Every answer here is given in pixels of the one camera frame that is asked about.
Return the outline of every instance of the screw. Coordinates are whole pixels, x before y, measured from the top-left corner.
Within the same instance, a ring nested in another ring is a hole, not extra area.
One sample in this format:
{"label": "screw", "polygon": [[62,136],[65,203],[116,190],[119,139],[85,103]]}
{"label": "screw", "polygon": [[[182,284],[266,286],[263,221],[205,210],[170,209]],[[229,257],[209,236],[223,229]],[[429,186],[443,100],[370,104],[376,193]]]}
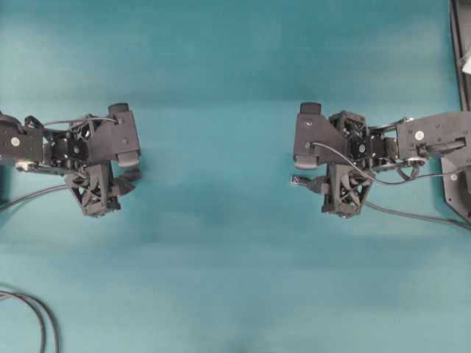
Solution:
{"label": "screw", "polygon": [[417,141],[423,140],[424,137],[425,137],[425,135],[424,135],[424,132],[423,132],[423,131],[420,131],[420,130],[419,130],[419,131],[417,131],[417,132],[415,133],[415,139],[416,139]]}
{"label": "screw", "polygon": [[18,138],[12,138],[10,142],[12,143],[14,147],[20,146],[20,140]]}

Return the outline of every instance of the teal surface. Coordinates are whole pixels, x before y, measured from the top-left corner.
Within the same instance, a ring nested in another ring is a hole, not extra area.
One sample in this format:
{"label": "teal surface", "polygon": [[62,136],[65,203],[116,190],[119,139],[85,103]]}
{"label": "teal surface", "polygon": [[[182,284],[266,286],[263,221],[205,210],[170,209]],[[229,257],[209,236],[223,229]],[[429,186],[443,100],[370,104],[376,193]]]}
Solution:
{"label": "teal surface", "polygon": [[[128,101],[144,170],[104,218],[68,191],[2,213],[0,282],[51,305],[68,353],[469,352],[468,233],[341,220],[288,183],[302,101],[370,124],[459,110],[448,17],[445,0],[0,0],[0,109]],[[2,196],[59,183],[9,170]],[[370,195],[455,216],[440,180]],[[36,352],[34,317],[0,310],[0,352]]]}

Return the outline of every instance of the teal mat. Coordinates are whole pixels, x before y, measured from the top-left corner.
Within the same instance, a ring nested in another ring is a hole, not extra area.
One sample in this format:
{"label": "teal mat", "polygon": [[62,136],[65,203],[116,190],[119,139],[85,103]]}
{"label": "teal mat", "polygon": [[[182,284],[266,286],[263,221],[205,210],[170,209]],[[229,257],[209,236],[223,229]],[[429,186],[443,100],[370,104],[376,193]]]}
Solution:
{"label": "teal mat", "polygon": [[[0,282],[51,305],[64,352],[470,350],[466,231],[341,220],[289,185],[302,101],[371,125],[459,110],[447,1],[0,0],[0,48],[1,111],[128,101],[141,138],[121,212],[65,191],[0,215]],[[59,183],[10,169],[2,196]],[[455,216],[440,180],[370,195]],[[0,352],[36,352],[27,309],[0,313]]]}

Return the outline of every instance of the robotic arm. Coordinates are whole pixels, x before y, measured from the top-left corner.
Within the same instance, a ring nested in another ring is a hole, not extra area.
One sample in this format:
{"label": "robotic arm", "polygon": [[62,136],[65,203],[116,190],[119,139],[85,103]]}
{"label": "robotic arm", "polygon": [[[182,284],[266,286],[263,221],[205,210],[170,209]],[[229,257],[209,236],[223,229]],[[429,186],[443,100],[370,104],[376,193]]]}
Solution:
{"label": "robotic arm", "polygon": [[[387,132],[395,132],[396,137]],[[445,201],[471,221],[469,132],[471,112],[368,126],[363,116],[345,111],[327,120],[320,104],[304,103],[297,117],[294,162],[304,170],[327,164],[327,173],[313,180],[295,175],[291,183],[323,195],[322,212],[349,218],[360,213],[373,182],[401,185],[423,177],[442,177]],[[441,160],[443,173],[420,176],[420,167],[430,158]],[[402,181],[383,182],[375,177],[388,170],[396,170]]]}
{"label": "robotic arm", "polygon": [[[0,113],[0,165],[29,173],[65,177],[84,215],[100,217],[121,209],[118,197],[141,178],[141,147],[128,104],[108,107],[108,116],[87,115],[67,130],[46,128],[33,116],[19,120]],[[124,170],[113,177],[111,161]]]}

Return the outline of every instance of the wire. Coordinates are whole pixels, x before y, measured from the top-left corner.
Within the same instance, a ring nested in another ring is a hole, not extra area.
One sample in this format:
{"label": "wire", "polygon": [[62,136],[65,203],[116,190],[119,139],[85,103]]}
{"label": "wire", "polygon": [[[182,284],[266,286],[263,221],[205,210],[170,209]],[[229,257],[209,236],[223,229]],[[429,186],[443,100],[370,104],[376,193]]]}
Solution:
{"label": "wire", "polygon": [[83,123],[86,123],[87,121],[112,121],[113,123],[116,123],[117,121],[113,118],[100,118],[98,116],[94,117],[87,117],[86,119],[72,119],[72,120],[56,120],[56,121],[50,121],[48,123],[43,124],[43,126],[48,126],[48,125],[55,125],[55,124],[72,124],[72,123],[77,123],[80,121],[83,121]]}
{"label": "wire", "polygon": [[29,193],[25,196],[22,196],[22,197],[20,197],[16,200],[10,201],[10,202],[0,206],[0,212],[4,212],[5,210],[8,210],[10,207],[15,206],[16,204],[20,204],[21,202],[25,202],[25,201],[33,199],[35,197],[46,195],[47,193],[52,193],[54,191],[59,191],[59,190],[67,189],[67,188],[68,188],[67,185],[58,185],[58,186],[53,186],[51,188],[46,188],[46,189],[42,189],[42,190],[39,190],[39,191],[35,191],[34,193]]}
{"label": "wire", "polygon": [[463,171],[463,169],[458,169],[458,170],[456,170],[456,171],[451,171],[451,172],[449,172],[449,173],[424,174],[424,175],[417,176],[417,177],[414,178],[414,179],[402,180],[402,181],[400,181],[400,182],[385,182],[385,181],[383,181],[383,180],[377,179],[377,178],[375,178],[374,176],[371,176],[371,175],[369,175],[368,173],[365,173],[364,171],[362,171],[354,162],[352,162],[352,161],[350,160],[350,158],[348,158],[347,156],[345,156],[343,153],[337,151],[335,148],[330,147],[329,145],[325,145],[325,144],[320,143],[320,142],[311,142],[311,145],[320,146],[320,147],[323,147],[323,148],[325,148],[325,149],[328,149],[329,151],[333,152],[334,154],[337,154],[340,158],[342,158],[343,160],[345,160],[348,164],[350,164],[350,165],[351,165],[359,174],[361,174],[363,177],[365,177],[365,178],[367,178],[367,179],[370,179],[370,180],[372,180],[373,182],[377,182],[378,184],[387,185],[387,186],[398,186],[398,185],[405,184],[405,183],[407,183],[407,182],[412,182],[412,181],[414,181],[414,180],[424,179],[424,178],[446,177],[446,176],[448,176],[448,175],[461,173],[461,172]]}
{"label": "wire", "polygon": [[54,347],[55,347],[55,352],[59,353],[60,350],[60,336],[59,336],[59,325],[57,324],[57,320],[52,313],[51,309],[40,299],[30,296],[29,294],[22,294],[22,293],[17,293],[17,295],[22,296],[25,299],[30,300],[31,302],[36,303],[39,307],[41,307],[44,312],[46,313],[49,323],[51,324],[52,328],[52,334],[54,335]]}
{"label": "wire", "polygon": [[6,292],[4,290],[0,290],[0,297],[2,297],[2,296],[6,297],[6,298],[17,299],[20,302],[23,302],[35,313],[35,315],[36,315],[36,317],[38,318],[38,321],[39,321],[39,328],[40,328],[40,332],[41,332],[41,343],[40,343],[39,352],[44,353],[45,350],[46,350],[46,325],[44,324],[44,318],[41,315],[39,309],[36,308],[30,302],[28,302],[22,295],[19,295],[17,293],[11,293],[11,292]]}
{"label": "wire", "polygon": [[391,210],[389,208],[385,208],[385,207],[378,206],[377,204],[373,204],[372,202],[369,202],[369,201],[365,201],[364,205],[367,206],[367,207],[372,208],[373,210],[388,213],[390,215],[398,215],[400,217],[419,219],[419,220],[422,220],[422,221],[452,224],[454,226],[458,226],[458,227],[461,227],[461,228],[465,228],[467,230],[471,230],[471,225],[470,224],[466,224],[464,222],[460,222],[460,221],[457,221],[457,220],[451,219],[451,218],[441,218],[441,217],[435,217],[435,216],[432,216],[432,215],[417,215],[416,213],[407,213],[407,212],[402,212],[402,211],[397,211],[397,210]]}
{"label": "wire", "polygon": [[398,124],[401,124],[404,122],[404,119],[400,119],[398,121],[395,121],[393,123],[389,123],[389,124],[383,124],[383,125],[377,125],[377,126],[368,126],[368,129],[370,130],[386,130],[386,131],[390,131],[392,130],[393,128],[395,128]]}

